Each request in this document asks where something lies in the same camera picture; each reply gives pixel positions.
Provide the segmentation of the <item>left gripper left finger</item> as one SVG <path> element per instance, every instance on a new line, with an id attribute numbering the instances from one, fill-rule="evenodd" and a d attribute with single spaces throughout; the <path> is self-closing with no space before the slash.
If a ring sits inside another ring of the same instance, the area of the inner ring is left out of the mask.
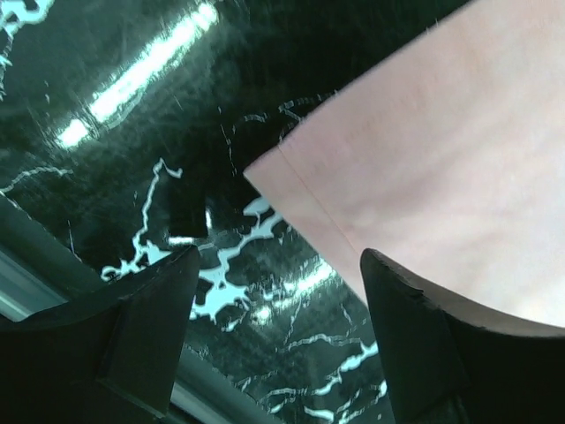
<path id="1" fill-rule="evenodd" d="M 198 284 L 196 247 L 1 326 L 4 423 L 157 423 Z"/>

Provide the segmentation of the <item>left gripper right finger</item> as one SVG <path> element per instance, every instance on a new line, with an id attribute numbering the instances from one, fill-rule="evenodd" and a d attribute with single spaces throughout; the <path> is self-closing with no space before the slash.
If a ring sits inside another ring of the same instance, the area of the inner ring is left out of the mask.
<path id="1" fill-rule="evenodd" d="M 563 422 L 562 328 L 485 307 L 373 249 L 360 269 L 397 422 Z"/>

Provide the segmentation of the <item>salmon pink t shirt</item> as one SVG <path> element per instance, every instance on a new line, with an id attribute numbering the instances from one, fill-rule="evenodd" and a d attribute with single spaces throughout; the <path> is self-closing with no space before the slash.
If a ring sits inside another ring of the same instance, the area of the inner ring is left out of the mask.
<path id="1" fill-rule="evenodd" d="M 564 323 L 564 3 L 473 1 L 325 102 L 245 177 L 363 297 L 373 248 Z"/>

